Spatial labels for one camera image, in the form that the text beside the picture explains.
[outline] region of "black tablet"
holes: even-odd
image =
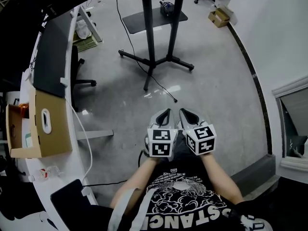
[[[75,180],[50,195],[51,202],[69,230],[78,230],[86,221],[91,207],[87,196],[82,196],[83,186]]]

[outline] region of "door frame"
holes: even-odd
[[[279,109],[279,115],[281,120],[281,129],[282,129],[282,160],[280,162],[280,166],[293,170],[308,172],[308,158],[297,158],[297,157],[286,156],[287,141],[285,135],[284,120],[282,115],[282,101],[280,99],[282,96],[291,94],[293,92],[305,88],[308,88],[308,76],[304,76],[279,88],[273,89],[272,93],[277,101],[277,106]]]

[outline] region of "black baseboard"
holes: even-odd
[[[270,134],[270,121],[269,121],[269,116],[268,116],[268,111],[265,105],[265,100],[264,100],[264,96],[263,96],[263,92],[260,86],[260,82],[258,80],[258,77],[256,75],[256,71],[254,69],[254,66],[252,65],[252,62],[247,54],[247,51],[244,48],[244,45],[242,44],[240,38],[237,36],[236,32],[234,31],[232,25],[229,23],[227,25],[227,27],[229,28],[230,32],[232,33],[232,35],[234,36],[235,41],[237,42],[238,46],[240,47],[242,54],[247,62],[248,68],[250,70],[250,73],[252,75],[252,78],[254,80],[258,95],[259,95],[259,99],[260,99],[260,103],[261,103],[261,108],[262,108],[262,113],[263,113],[263,118],[264,118],[264,124],[265,124],[265,132],[266,132],[266,139],[267,139],[267,145],[268,145],[268,154],[273,154],[272,152],[272,145],[271,145],[271,134]]]
[[[275,156],[266,155],[231,178],[241,190],[243,196],[254,191],[275,175]]]

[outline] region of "white cable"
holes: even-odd
[[[84,127],[83,127],[83,125],[82,125],[82,123],[81,123],[81,121],[80,121],[80,119],[79,119],[77,113],[76,113],[76,111],[74,110],[74,108],[72,107],[72,105],[70,104],[70,102],[69,102],[66,98],[65,98],[65,100],[66,100],[66,102],[68,103],[68,105],[71,107],[71,109],[73,110],[73,112],[75,113],[75,115],[76,115],[76,117],[77,117],[77,119],[78,119],[78,122],[79,122],[79,124],[81,125],[81,128],[82,128],[83,132],[85,133],[86,140],[87,140],[87,143],[88,143],[88,147],[89,147],[89,150],[90,150],[91,163],[90,163],[90,167],[89,167],[88,171],[85,173],[85,176],[82,178],[81,183],[83,183],[85,177],[87,176],[87,174],[89,173],[89,171],[90,171],[91,168],[92,168],[92,164],[93,164],[92,150],[91,150],[91,146],[90,146],[90,143],[89,143],[89,139],[88,139],[88,137],[87,137],[87,133],[86,133],[86,131],[85,131],[85,129],[84,129]]]

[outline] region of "orange object in box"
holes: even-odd
[[[22,118],[28,118],[29,119],[29,104],[28,103],[21,103],[18,105],[20,108],[20,116]]]

